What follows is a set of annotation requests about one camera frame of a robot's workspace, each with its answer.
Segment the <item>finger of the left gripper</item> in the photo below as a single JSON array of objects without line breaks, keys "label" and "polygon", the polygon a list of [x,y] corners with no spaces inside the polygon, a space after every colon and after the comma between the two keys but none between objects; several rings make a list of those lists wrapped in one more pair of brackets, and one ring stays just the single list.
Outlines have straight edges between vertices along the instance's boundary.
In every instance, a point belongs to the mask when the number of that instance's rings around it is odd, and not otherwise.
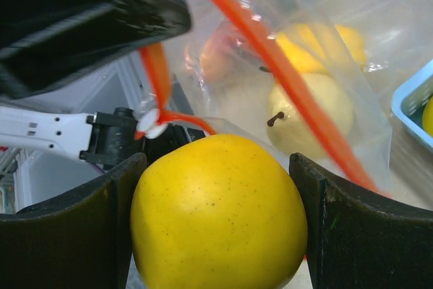
[{"label": "finger of the left gripper", "polygon": [[1,0],[1,94],[55,91],[190,28],[186,0]]}]

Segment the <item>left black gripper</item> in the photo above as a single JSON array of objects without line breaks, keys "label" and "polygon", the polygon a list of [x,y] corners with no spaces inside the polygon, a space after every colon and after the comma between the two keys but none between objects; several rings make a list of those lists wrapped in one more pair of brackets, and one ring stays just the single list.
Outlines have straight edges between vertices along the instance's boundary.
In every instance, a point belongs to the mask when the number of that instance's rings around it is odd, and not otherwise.
[{"label": "left black gripper", "polygon": [[88,115],[87,123],[92,125],[89,147],[80,152],[79,158],[100,164],[105,171],[139,152],[152,164],[163,155],[205,137],[205,132],[199,129],[169,124],[155,139],[135,140],[137,120],[129,108],[116,108],[112,114]]}]

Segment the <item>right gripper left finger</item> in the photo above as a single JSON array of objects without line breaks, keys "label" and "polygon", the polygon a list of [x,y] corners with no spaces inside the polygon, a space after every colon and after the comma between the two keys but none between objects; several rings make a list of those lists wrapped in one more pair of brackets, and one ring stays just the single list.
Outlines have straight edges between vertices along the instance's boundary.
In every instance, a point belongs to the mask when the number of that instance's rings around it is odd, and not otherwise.
[{"label": "right gripper left finger", "polygon": [[138,153],[56,197],[1,215],[2,288],[125,288]]}]

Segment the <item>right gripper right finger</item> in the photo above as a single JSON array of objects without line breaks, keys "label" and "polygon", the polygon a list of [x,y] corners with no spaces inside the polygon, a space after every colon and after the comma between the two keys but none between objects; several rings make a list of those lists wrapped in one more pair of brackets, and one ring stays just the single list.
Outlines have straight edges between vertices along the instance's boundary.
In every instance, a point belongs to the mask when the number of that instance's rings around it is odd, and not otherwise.
[{"label": "right gripper right finger", "polygon": [[432,211],[389,199],[302,154],[289,174],[306,211],[314,288],[431,288]]}]

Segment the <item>red yellow peach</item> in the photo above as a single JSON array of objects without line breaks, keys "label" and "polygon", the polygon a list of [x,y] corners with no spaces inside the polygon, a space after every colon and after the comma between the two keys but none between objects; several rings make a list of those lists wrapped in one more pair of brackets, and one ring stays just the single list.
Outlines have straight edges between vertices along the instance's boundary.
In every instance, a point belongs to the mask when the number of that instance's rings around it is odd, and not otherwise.
[{"label": "red yellow peach", "polygon": [[237,32],[217,29],[205,42],[199,56],[201,76],[206,83],[215,83],[237,72],[243,65],[246,40]]}]

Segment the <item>yellow bell pepper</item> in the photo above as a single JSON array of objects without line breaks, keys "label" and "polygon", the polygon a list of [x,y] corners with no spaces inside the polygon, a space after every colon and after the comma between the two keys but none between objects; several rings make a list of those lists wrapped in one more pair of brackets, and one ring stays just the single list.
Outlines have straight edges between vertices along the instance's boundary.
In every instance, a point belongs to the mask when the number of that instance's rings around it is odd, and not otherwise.
[{"label": "yellow bell pepper", "polygon": [[367,56],[362,34],[352,27],[340,24],[335,25],[335,29],[333,31],[327,25],[318,25],[317,30],[323,37],[323,42],[319,42],[310,25],[299,23],[279,31],[275,40],[293,67],[301,73],[328,74],[326,53],[339,63],[344,62],[345,53],[337,43],[336,35],[340,36],[353,60],[364,67]]}]

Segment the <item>clear zip bag orange zipper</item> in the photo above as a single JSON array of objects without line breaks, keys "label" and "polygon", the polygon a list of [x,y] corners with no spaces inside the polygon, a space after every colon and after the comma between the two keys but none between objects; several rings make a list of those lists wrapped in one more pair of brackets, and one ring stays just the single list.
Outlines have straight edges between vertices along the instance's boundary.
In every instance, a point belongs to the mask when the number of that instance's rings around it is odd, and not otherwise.
[{"label": "clear zip bag orange zipper", "polygon": [[246,38],[227,21],[221,22],[202,44],[187,45],[183,58],[189,78],[204,84],[217,83],[246,67],[254,72],[268,71]]}]

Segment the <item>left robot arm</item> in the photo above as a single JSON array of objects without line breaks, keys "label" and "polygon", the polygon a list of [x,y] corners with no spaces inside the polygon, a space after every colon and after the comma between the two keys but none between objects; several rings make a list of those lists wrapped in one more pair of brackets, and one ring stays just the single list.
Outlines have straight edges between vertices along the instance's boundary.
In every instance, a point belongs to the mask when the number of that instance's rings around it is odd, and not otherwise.
[{"label": "left robot arm", "polygon": [[2,95],[58,90],[136,50],[156,102],[141,118],[129,108],[54,114],[2,107],[1,144],[112,168],[171,123],[204,127],[167,108],[172,86],[162,42],[191,26],[186,0],[1,0]]}]

